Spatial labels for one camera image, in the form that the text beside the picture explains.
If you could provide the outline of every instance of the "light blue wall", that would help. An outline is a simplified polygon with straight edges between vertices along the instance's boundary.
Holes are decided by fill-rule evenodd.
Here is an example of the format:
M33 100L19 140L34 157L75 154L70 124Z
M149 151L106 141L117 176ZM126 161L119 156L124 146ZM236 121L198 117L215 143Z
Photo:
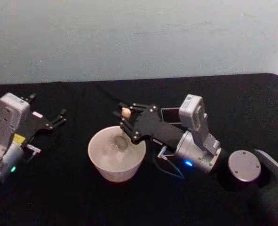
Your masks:
M278 0L0 0L0 83L278 74Z

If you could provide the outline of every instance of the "blue led light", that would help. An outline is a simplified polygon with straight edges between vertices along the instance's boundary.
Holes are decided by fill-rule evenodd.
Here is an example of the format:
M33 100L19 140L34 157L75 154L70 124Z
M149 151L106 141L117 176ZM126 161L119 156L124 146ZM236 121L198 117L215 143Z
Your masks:
M193 166L192 162L190 162L188 160L185 161L185 164L188 165L188 166Z

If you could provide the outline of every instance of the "white paper cup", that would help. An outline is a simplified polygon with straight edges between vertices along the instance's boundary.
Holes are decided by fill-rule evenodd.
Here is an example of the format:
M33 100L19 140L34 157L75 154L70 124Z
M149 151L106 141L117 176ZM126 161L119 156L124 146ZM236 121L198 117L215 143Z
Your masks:
M138 145L119 126L96 133L87 148L88 156L100 174L112 182L123 182L133 177L146 153L145 141Z

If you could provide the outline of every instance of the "sticker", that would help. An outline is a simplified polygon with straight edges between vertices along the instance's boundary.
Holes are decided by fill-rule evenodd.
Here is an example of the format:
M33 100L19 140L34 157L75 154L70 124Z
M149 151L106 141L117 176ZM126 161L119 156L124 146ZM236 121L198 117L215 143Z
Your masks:
M13 137L13 141L16 142L18 145L22 145L26 138L22 137L21 135L18 135L17 133Z
M43 115L42 115L42 114L37 113L37 112L33 112L32 114L34 114L36 117L39 117L40 119L43 117Z

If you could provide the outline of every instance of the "black table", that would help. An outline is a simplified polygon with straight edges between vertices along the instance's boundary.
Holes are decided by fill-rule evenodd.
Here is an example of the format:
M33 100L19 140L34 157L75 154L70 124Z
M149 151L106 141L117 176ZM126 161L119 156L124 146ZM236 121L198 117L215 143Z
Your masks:
M0 189L0 225L254 225L246 207L254 187L226 192L216 175L179 162L180 180L159 171L149 151L136 175L113 184L87 155L90 138L118 125L119 101L180 106L189 93L204 98L210 132L222 147L260 149L278 161L278 76L227 75L156 80L0 85L17 96L37 94L32 110L68 121L33 144L42 152Z

